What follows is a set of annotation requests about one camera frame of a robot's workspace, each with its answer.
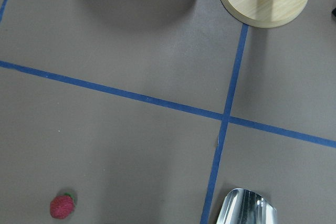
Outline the red strawberry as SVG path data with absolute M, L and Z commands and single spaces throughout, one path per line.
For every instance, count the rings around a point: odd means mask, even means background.
M 56 196 L 49 205 L 49 213 L 54 219 L 66 219 L 75 210 L 75 200 L 69 193 Z

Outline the steel ice scoop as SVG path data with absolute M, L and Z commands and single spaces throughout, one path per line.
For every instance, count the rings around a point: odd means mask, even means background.
M 277 210 L 262 195 L 235 188 L 224 198 L 217 224 L 277 224 Z

